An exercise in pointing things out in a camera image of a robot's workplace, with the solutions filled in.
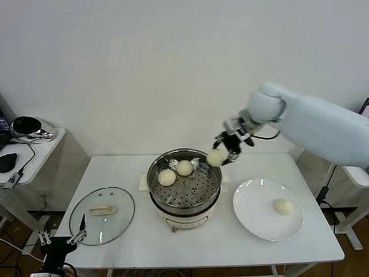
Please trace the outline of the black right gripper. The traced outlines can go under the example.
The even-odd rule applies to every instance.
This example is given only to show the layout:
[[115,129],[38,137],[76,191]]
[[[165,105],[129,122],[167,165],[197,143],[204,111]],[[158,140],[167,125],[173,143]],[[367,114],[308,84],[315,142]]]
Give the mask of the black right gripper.
[[223,161],[222,166],[233,163],[237,160],[239,154],[241,153],[241,143],[247,144],[249,147],[254,146],[253,140],[248,138],[239,138],[236,134],[228,134],[226,131],[221,132],[216,136],[213,143],[213,149],[216,149],[221,143],[223,143],[228,150],[229,154],[226,160]]

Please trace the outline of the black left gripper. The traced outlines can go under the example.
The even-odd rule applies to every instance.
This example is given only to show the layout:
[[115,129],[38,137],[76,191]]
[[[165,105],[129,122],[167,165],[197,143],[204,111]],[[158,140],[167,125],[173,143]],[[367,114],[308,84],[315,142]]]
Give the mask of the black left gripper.
[[48,231],[38,231],[40,244],[45,256],[44,268],[62,268],[66,256],[77,249],[87,236],[85,214],[83,214],[78,232],[72,237],[49,237]]

